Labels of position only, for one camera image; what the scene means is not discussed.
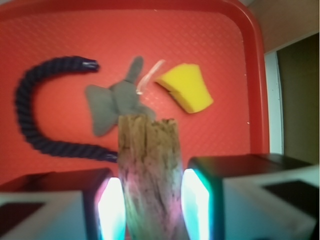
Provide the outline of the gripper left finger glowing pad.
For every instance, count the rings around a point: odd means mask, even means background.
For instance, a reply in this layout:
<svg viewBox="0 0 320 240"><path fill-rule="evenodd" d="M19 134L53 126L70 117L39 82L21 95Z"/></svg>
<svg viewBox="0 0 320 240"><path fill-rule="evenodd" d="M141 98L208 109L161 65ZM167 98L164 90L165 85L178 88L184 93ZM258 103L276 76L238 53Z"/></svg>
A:
<svg viewBox="0 0 320 240"><path fill-rule="evenodd" d="M123 240L126 210L110 169L26 174L0 186L3 240Z"/></svg>

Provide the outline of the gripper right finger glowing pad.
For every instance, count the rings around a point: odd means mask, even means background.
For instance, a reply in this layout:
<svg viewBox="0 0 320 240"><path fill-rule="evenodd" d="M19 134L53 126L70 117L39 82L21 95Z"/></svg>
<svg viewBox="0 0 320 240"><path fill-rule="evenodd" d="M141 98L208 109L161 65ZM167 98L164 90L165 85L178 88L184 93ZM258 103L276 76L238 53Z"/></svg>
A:
<svg viewBox="0 0 320 240"><path fill-rule="evenodd" d="M192 157L181 204L192 240L317 240L320 168L276 153Z"/></svg>

